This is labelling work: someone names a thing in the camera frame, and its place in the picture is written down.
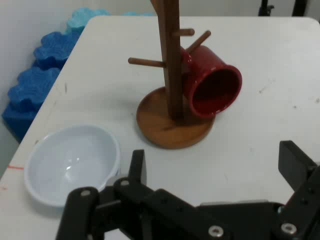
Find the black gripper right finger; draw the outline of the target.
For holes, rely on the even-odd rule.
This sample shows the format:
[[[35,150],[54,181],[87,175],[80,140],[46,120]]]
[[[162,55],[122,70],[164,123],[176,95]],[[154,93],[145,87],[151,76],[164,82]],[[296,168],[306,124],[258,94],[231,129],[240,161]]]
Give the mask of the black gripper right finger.
[[[294,193],[272,226],[277,240],[320,238],[320,166],[293,141],[279,143],[278,170]]]

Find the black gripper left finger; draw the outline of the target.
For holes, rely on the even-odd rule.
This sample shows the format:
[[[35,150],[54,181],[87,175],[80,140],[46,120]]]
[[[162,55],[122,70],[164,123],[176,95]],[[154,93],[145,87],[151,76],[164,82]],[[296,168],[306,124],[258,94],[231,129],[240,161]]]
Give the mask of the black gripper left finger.
[[[98,191],[94,187],[73,190],[67,197],[56,234],[58,240],[103,240],[119,229],[131,240],[158,240],[160,228],[143,206],[153,190],[146,183],[144,150],[134,150],[126,177]]]

